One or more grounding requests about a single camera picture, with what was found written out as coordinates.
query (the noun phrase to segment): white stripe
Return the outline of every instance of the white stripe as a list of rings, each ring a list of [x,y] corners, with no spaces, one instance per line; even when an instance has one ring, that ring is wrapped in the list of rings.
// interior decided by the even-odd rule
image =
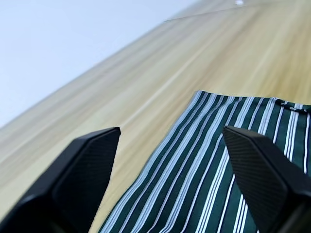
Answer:
[[[168,135],[163,139],[163,141],[160,143],[160,145],[156,148],[156,150],[154,151],[154,153],[150,156],[150,159],[148,160],[148,162],[146,163],[143,171],[140,173],[139,177],[137,178],[137,180],[133,183],[133,185],[128,189],[128,191],[124,194],[123,198],[120,199],[120,201],[118,202],[118,204],[116,204],[115,208],[113,209],[113,211],[111,212],[108,220],[106,221],[104,227],[101,230],[101,233],[105,233],[108,232],[112,229],[112,227],[114,226],[114,224],[116,223],[116,220],[118,219],[121,211],[123,210],[125,204],[128,202],[128,200],[131,198],[132,194],[140,187],[140,185],[143,183],[143,181],[146,179],[152,165],[154,164],[154,161],[157,159],[157,157],[159,156],[159,154],[162,152],[162,150],[164,149],[164,147],[167,145],[167,143],[170,141],[170,139],[172,138],[172,136],[174,135],[176,129],[178,128],[178,126],[182,123],[182,121],[186,118],[186,116],[188,115],[188,113],[193,109],[193,107],[196,105],[197,101],[199,100],[199,97],[201,95],[201,91],[196,92],[196,94],[194,95],[194,97],[192,98],[192,100],[189,103],[189,106],[186,108],[186,110],[183,112],[183,114],[178,118],[178,120],[176,121],[176,123],[173,125],[173,127],[171,128],[171,130],[169,131]],[[199,105],[195,108],[194,112],[197,112],[198,109],[201,107],[201,105],[204,103],[203,99],[205,100],[206,97],[208,96],[208,93],[206,93],[204,95],[204,97],[201,99]],[[192,120],[192,118],[194,117],[194,114],[192,114],[189,119],[187,120],[187,122],[184,124],[184,126],[187,126],[190,121]],[[176,138],[179,138],[181,135],[181,132],[184,130],[185,127],[181,128],[179,130],[179,134],[176,136]]]
[[[253,124],[254,122],[254,118],[258,112],[258,109],[260,108],[260,105],[262,103],[262,99],[260,99],[260,101],[258,102],[256,108],[255,108],[255,111],[253,112],[253,115],[252,115],[252,118],[251,118],[251,121],[249,123],[249,128],[251,128],[251,125]],[[207,224],[208,224],[208,221],[209,221],[209,218],[210,218],[210,215],[211,215],[211,211],[213,209],[213,205],[214,205],[214,202],[216,200],[216,195],[217,195],[217,192],[218,192],[218,188],[220,186],[220,183],[221,183],[221,180],[218,181],[218,187],[217,189],[213,192],[211,198],[210,196],[208,195],[207,196],[207,201],[209,202],[208,205],[206,206],[205,205],[205,210],[203,211],[203,214],[201,215],[201,217],[203,217],[203,229],[202,231],[205,231],[206,228],[207,228]]]
[[[308,137],[309,137],[310,114],[307,116],[307,127],[305,134],[305,155],[303,159],[303,171],[307,173],[307,157],[308,157]]]
[[[245,221],[246,221],[246,216],[247,216],[247,211],[248,211],[248,206],[247,204],[245,204],[245,214],[243,216],[243,220],[242,220],[242,226],[241,226],[241,233],[244,231],[244,227],[245,227]]]
[[[280,127],[280,122],[282,119],[283,111],[284,111],[284,107],[281,107],[280,113],[278,114],[278,118],[277,118],[277,122],[276,122],[276,131],[275,131],[274,137],[273,137],[273,143],[274,144],[276,143],[277,132],[278,132],[278,128]]]
[[[155,197],[158,196],[158,194],[159,194],[159,192],[160,192],[162,186],[164,185],[164,183],[165,183],[167,177],[169,176],[169,174],[171,173],[172,169],[174,168],[174,165],[176,164],[177,160],[178,160],[179,157],[181,156],[182,151],[185,149],[185,147],[187,146],[189,140],[192,138],[193,134],[195,133],[195,130],[196,130],[197,126],[199,125],[199,123],[201,122],[201,120],[202,120],[202,119],[204,118],[204,116],[206,115],[206,112],[209,111],[210,106],[215,102],[216,96],[217,96],[217,95],[214,95],[214,94],[211,95],[211,98],[208,100],[209,104],[207,104],[207,105],[203,108],[203,110],[201,111],[200,115],[196,118],[196,120],[194,121],[194,123],[193,123],[193,124],[191,125],[191,127],[189,128],[189,130],[188,130],[186,136],[182,139],[182,142],[180,143],[180,145],[178,146],[178,148],[176,149],[176,151],[175,151],[174,154],[172,155],[170,161],[167,163],[167,165],[166,165],[164,171],[163,171],[162,174],[161,174],[161,177],[159,178],[159,180],[157,181],[156,185],[154,186],[154,188],[153,188],[151,194],[149,195],[148,200],[146,201],[146,204],[150,205],[151,202],[153,202],[153,203],[155,202],[156,198],[154,198],[154,196],[155,196]],[[220,99],[219,99],[219,101],[218,101],[218,103],[217,103],[217,106],[215,106],[215,107],[213,108],[213,110],[209,112],[208,116],[206,117],[207,120],[210,118],[210,116],[212,115],[212,113],[219,107],[219,105],[221,104],[223,98],[224,98],[224,97],[221,96]],[[165,153],[165,155],[162,157],[162,160],[161,160],[162,163],[163,163],[164,159],[167,157],[167,155],[169,154],[169,152],[171,151],[171,149],[170,149],[170,150],[167,150],[166,153]],[[147,183],[147,185],[145,186],[145,188],[143,189],[143,191],[140,193],[140,195],[139,195],[138,198],[136,199],[134,205],[132,206],[130,212],[128,213],[128,215],[127,215],[127,217],[126,217],[126,219],[125,219],[125,221],[124,221],[124,223],[123,223],[123,225],[122,225],[122,228],[121,228],[120,232],[122,232],[123,229],[125,228],[125,226],[126,226],[128,220],[130,219],[130,217],[131,217],[131,215],[132,215],[132,213],[133,213],[135,207],[137,206],[137,204],[138,204],[139,200],[141,199],[141,197],[143,196],[143,194],[144,194],[144,193],[146,192],[146,190],[148,189],[150,183],[151,183],[151,182],[153,181],[153,179],[155,178],[155,176],[156,176],[158,170],[160,169],[162,163],[160,162],[160,164],[159,164],[158,167],[157,167],[157,170],[154,172],[154,176],[152,177],[152,179],[149,180],[149,182]]]
[[[238,212],[237,212],[237,216],[236,218],[239,218],[241,215],[241,207],[242,207],[242,203],[243,203],[243,195],[240,196],[240,202],[239,202],[239,208],[238,208]],[[238,221],[235,220],[234,223],[234,228],[233,228],[233,232],[237,232],[237,226],[238,226]]]
[[[223,220],[224,220],[224,217],[225,217],[225,211],[226,211],[227,206],[228,206],[228,202],[229,202],[229,198],[230,198],[230,194],[231,194],[231,189],[232,189],[232,186],[233,186],[233,183],[234,183],[234,179],[235,179],[235,175],[233,174],[232,179],[231,179],[231,183],[230,183],[229,188],[228,188],[227,196],[225,198],[225,205],[224,205],[224,208],[223,208],[222,216],[221,216],[220,221],[219,221],[217,233],[220,233],[220,230],[221,230],[222,225],[223,225]]]
[[[223,116],[219,116],[219,119],[216,119],[217,121],[220,121],[221,118],[223,118]],[[215,123],[215,126],[218,127],[219,126],[219,122],[216,122]],[[178,194],[178,197],[176,199],[176,202],[174,203],[174,207],[173,207],[173,210],[171,211],[170,213],[170,216],[166,222],[166,225],[165,227],[160,231],[160,232],[168,232],[172,229],[176,219],[177,219],[177,216],[178,216],[178,213],[180,211],[180,208],[182,206],[182,202],[187,194],[187,190],[189,189],[189,186],[191,184],[191,181],[204,157],[204,154],[206,153],[206,150],[208,149],[209,145],[210,145],[210,141],[211,141],[211,138],[213,136],[215,132],[215,129],[213,128],[210,128],[208,130],[208,132],[206,133],[206,137],[203,141],[203,144],[202,144],[202,147],[199,149],[198,153],[197,153],[197,157],[195,158],[195,160],[199,160],[199,161],[194,161],[191,168],[189,169],[188,173],[187,173],[187,176],[183,182],[183,186],[181,188],[181,190],[179,191],[179,194]],[[209,161],[209,164],[207,166],[207,169],[209,168],[211,164],[211,160]]]
[[[228,120],[227,120],[226,124],[228,124],[228,123],[230,122],[230,120],[231,120],[231,118],[232,118],[232,116],[233,116],[233,114],[234,114],[234,112],[235,112],[235,109],[236,109],[238,103],[239,103],[241,100],[242,100],[242,98],[239,98],[239,100],[238,100],[237,102],[235,102],[235,104],[234,104],[234,106],[233,106],[233,108],[232,108],[232,110],[231,110],[231,112],[230,112],[230,114],[229,114],[229,117],[228,117]],[[222,134],[219,136],[219,138],[218,138],[218,140],[217,140],[217,142],[216,142],[215,148],[218,147],[218,145],[219,145],[219,143],[220,143],[220,141],[221,141],[221,138],[222,138]],[[180,173],[181,173],[181,171],[182,171],[182,169],[183,169],[183,167],[184,167],[184,164],[186,164],[186,160],[183,162],[181,168],[179,169],[177,175],[175,176],[175,178],[174,178],[174,180],[173,180],[173,182],[172,182],[172,184],[171,184],[171,187],[170,187],[168,193],[166,194],[166,197],[165,197],[165,199],[164,199],[164,201],[163,201],[163,203],[162,203],[162,206],[161,206],[161,208],[160,208],[160,210],[159,210],[159,212],[158,212],[158,214],[157,214],[157,217],[156,217],[156,219],[155,219],[155,221],[154,221],[152,227],[149,229],[149,231],[148,231],[147,233],[149,233],[149,232],[156,226],[157,221],[159,220],[159,218],[160,218],[160,216],[161,216],[161,214],[162,214],[162,211],[163,211],[163,209],[164,209],[164,207],[165,207],[165,204],[166,204],[166,202],[167,202],[167,200],[168,200],[168,198],[169,198],[169,196],[170,196],[170,194],[171,194],[171,191],[173,190],[173,187],[174,187],[174,185],[175,185],[175,183],[176,183],[176,181],[177,181],[177,179],[178,179],[178,177],[179,177],[179,175],[180,175]]]
[[[254,98],[247,98],[247,99],[246,99],[246,101],[245,101],[245,103],[244,103],[244,105],[243,105],[243,107],[242,107],[242,109],[241,109],[241,111],[240,111],[240,113],[239,113],[239,115],[238,115],[238,118],[237,118],[237,120],[236,120],[236,122],[235,122],[235,124],[234,124],[235,127],[241,127],[241,126],[242,126],[242,123],[244,122],[244,119],[245,119],[245,117],[246,117],[246,115],[247,115],[247,112],[248,112],[248,110],[249,110],[249,107],[251,106],[251,104],[252,104],[252,102],[253,102],[253,99],[254,99]],[[217,149],[218,149],[218,148],[214,148],[213,155],[216,153],[216,150],[217,150]],[[227,153],[226,148],[224,149],[222,158],[223,158],[223,157],[227,157],[227,159],[228,159],[228,153]],[[186,222],[185,222],[183,231],[185,230],[185,228],[186,228],[186,226],[187,226],[187,224],[188,224],[188,220],[189,220],[189,218],[190,218],[192,209],[193,209],[193,207],[194,207],[196,198],[197,198],[198,193],[199,193],[199,191],[200,191],[200,188],[201,188],[201,185],[202,185],[202,183],[203,183],[203,180],[204,180],[204,178],[205,178],[205,176],[206,176],[206,174],[207,174],[207,171],[208,171],[208,167],[206,168],[206,170],[205,170],[205,172],[204,172],[204,174],[203,174],[203,176],[202,176],[202,178],[201,178],[201,180],[200,180],[199,186],[198,186],[198,188],[197,188],[197,190],[196,190],[196,194],[195,194],[195,197],[193,198],[190,211],[188,212],[188,216],[187,216],[187,219],[186,219]],[[216,197],[216,195],[215,195],[214,193],[217,193],[217,190],[218,190],[219,184],[220,184],[219,182],[221,181],[221,179],[218,179],[218,178],[219,178],[219,177],[222,178],[224,171],[225,171],[225,168],[221,171],[221,175],[220,175],[220,176],[219,176],[218,173],[216,173],[215,176],[214,176],[214,179],[213,179],[213,181],[212,181],[212,185],[211,185],[211,187],[209,188],[209,192],[208,192],[208,195],[207,195],[207,200],[206,200],[206,202],[205,202],[205,205],[204,205],[204,208],[203,208],[203,211],[202,211],[202,214],[201,214],[201,217],[200,217],[200,221],[199,221],[199,224],[198,224],[198,226],[197,226],[197,230],[196,230],[196,231],[199,231],[199,232],[205,231],[205,229],[202,230],[201,228],[202,228],[202,227],[203,227],[203,228],[206,228],[204,222],[206,223],[206,225],[207,225],[207,222],[208,222],[208,219],[207,219],[207,221],[205,221],[206,215],[207,215],[207,217],[209,218],[209,214],[206,212],[206,209],[207,209],[208,207],[210,208],[210,206],[211,206],[211,198],[210,198],[211,196],[213,197],[212,203],[214,203],[214,200],[215,200],[215,197]]]
[[[260,126],[259,126],[259,129],[258,129],[258,133],[262,134],[262,135],[265,135],[266,134],[266,131],[267,131],[267,128],[268,128],[268,125],[269,125],[269,121],[270,121],[270,117],[271,117],[271,114],[273,112],[273,109],[274,109],[274,105],[275,105],[275,101],[276,99],[274,98],[271,98],[269,99],[269,102],[267,104],[267,107],[263,113],[263,116],[261,118],[261,122],[260,122]],[[242,211],[242,216],[240,216],[240,219],[241,218],[246,218],[246,215],[247,215],[247,210],[248,207],[247,205],[244,206],[243,208],[243,211]],[[245,226],[245,223],[241,226],[241,222],[239,221],[239,229],[241,228],[241,232],[244,231],[244,226]]]
[[[293,115],[294,115],[294,111],[291,111],[291,115],[290,115],[290,119],[289,119],[288,127],[287,127],[287,132],[286,132],[286,141],[285,141],[285,148],[284,148],[284,154],[286,155],[286,158],[289,158],[289,144],[291,142],[290,138],[292,136]]]
[[[293,152],[294,152],[294,143],[295,143],[295,136],[296,136],[296,129],[297,129],[297,123],[298,123],[299,113],[294,113],[294,120],[293,120],[293,130],[292,130],[292,141],[291,141],[291,149],[290,149],[290,161],[293,160]]]
[[[245,214],[245,199],[243,199],[243,203],[242,203],[242,208],[241,208],[241,214],[240,214],[240,219],[239,219],[239,222],[238,222],[238,228],[237,228],[237,231],[236,232],[240,232],[241,230],[241,224],[242,224],[242,218]]]
[[[206,135],[208,136],[211,136],[211,135],[214,135],[214,132],[216,131],[218,125],[220,124],[220,121],[221,119],[223,118],[223,115],[225,114],[226,112],[226,109],[228,108],[228,106],[234,101],[234,97],[229,97],[227,99],[227,101],[223,104],[222,107],[219,108],[218,112],[217,112],[217,115],[215,116],[214,118],[214,121],[212,122],[212,127],[210,127],[209,131],[206,133]],[[191,149],[189,150],[186,158],[184,159],[184,162],[182,164],[182,166],[180,167],[179,171],[178,171],[178,174],[180,174],[183,170],[183,167],[185,166],[185,164],[187,163],[187,160],[189,159],[189,157],[191,156],[192,154],[192,151],[193,149],[195,148],[196,144],[198,143],[199,139],[201,138],[202,134],[203,134],[203,129],[205,128],[206,124],[208,122],[208,118],[205,120],[205,122],[203,123],[203,125],[201,126],[201,129],[200,129],[200,132],[195,140],[195,142],[193,143]],[[196,164],[196,160],[197,160],[197,157],[194,159],[191,167],[194,166],[194,164]],[[133,232],[137,232],[141,229],[141,227],[143,226],[143,224],[145,223],[147,217],[148,217],[148,214],[150,213],[151,209],[152,209],[152,206],[153,206],[153,203],[156,201],[156,198],[153,198],[151,201],[152,203],[150,204],[149,202],[149,198],[148,198],[148,201],[146,202],[145,206],[144,206],[144,209],[143,211],[141,212],[138,220],[136,221],[136,224],[133,228]]]

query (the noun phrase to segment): white wall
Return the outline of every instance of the white wall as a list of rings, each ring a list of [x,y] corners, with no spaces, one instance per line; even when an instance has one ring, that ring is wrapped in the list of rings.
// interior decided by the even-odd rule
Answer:
[[[1,1],[0,127],[195,1]]]

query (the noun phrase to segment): green stripe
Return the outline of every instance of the green stripe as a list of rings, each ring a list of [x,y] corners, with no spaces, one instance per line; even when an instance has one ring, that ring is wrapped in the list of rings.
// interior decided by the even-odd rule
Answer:
[[[295,132],[295,143],[294,143],[294,154],[292,162],[296,164],[303,170],[303,159],[304,159],[304,146],[301,146],[301,143],[304,142],[305,132],[307,126],[307,114],[300,114],[297,122],[297,128]]]

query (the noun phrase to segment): wooden table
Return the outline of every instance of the wooden table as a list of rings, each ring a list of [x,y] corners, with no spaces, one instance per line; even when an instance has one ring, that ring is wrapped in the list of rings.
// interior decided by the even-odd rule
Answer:
[[[120,126],[96,232],[196,90],[311,104],[310,36],[307,0],[203,0],[162,23],[0,130],[0,217],[73,138]]]

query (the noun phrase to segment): striped cloth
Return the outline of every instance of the striped cloth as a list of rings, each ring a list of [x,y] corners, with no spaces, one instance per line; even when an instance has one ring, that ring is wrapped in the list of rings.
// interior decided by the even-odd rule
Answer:
[[[268,136],[310,174],[309,106],[197,92],[117,202],[101,233],[257,232],[235,182],[224,125]]]

